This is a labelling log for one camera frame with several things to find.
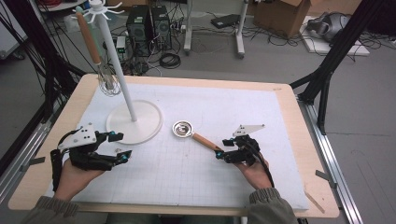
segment human arm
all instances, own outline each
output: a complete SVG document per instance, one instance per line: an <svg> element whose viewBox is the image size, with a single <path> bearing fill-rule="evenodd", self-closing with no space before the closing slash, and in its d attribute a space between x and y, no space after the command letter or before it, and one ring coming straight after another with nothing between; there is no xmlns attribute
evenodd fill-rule
<svg viewBox="0 0 396 224"><path fill-rule="evenodd" d="M74 223L78 206L70 200L104 171L84 171L71 164L64 163L59 187L52 198L42 196L35 208L21 222L22 224Z"/></svg>
<svg viewBox="0 0 396 224"><path fill-rule="evenodd" d="M296 223L296 216L289 203L280 197L277 189L272 188L271 181L258 161L248 166L235 163L247 182L255 189L250 194L250 207L247 215L248 224L290 224Z"/></svg>

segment whisk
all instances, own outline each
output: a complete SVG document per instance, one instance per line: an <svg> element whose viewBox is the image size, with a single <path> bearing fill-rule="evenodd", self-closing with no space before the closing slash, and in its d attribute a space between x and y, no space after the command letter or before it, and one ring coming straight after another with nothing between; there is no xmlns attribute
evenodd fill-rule
<svg viewBox="0 0 396 224"><path fill-rule="evenodd" d="M104 68L103 60L99 56L98 50L93 42L91 32L88 28L87 22L81 12L76 13L78 19L78 25L81 30L82 36L84 37L85 44L87 45L88 51L91 54L93 63L98 67L98 80L99 88L106 96L115 96L121 93L120 83L117 76L113 76L108 73Z"/></svg>

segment round white base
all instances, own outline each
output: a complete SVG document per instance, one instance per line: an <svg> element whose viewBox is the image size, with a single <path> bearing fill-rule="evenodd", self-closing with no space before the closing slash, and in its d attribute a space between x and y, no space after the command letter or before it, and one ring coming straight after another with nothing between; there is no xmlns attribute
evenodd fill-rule
<svg viewBox="0 0 396 224"><path fill-rule="evenodd" d="M127 104L120 105L107 117L108 132L123 133L119 143L137 145L154 137L163 126L160 109L148 101L132 101L137 121L132 121Z"/></svg>

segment white desk leg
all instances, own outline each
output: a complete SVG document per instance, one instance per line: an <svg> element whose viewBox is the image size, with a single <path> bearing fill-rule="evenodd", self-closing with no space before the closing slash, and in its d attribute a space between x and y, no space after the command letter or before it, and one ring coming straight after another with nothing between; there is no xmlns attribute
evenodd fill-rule
<svg viewBox="0 0 396 224"><path fill-rule="evenodd" d="M242 30L244 29L244 22L245 22L245 17L247 15L247 10L248 10L248 0L244 0L244 3L242 5L241 18L239 21L239 27L235 31L236 46L238 47L238 55L241 59L245 57L245 48L244 48L244 41L242 39Z"/></svg>
<svg viewBox="0 0 396 224"><path fill-rule="evenodd" d="M187 0L187 25L186 35L184 38L184 51L186 55L190 54L191 49L191 37L192 37L192 26L191 26L191 11L192 11L192 0Z"/></svg>

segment person's left hand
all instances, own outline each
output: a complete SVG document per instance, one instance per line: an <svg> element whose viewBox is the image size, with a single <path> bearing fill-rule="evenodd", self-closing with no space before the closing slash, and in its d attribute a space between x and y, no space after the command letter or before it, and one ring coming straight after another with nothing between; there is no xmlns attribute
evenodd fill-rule
<svg viewBox="0 0 396 224"><path fill-rule="evenodd" d="M84 190L90 182L105 171L100 170L81 170L72 165L67 159L62 169L59 187L53 196L56 199L70 201L76 194Z"/></svg>

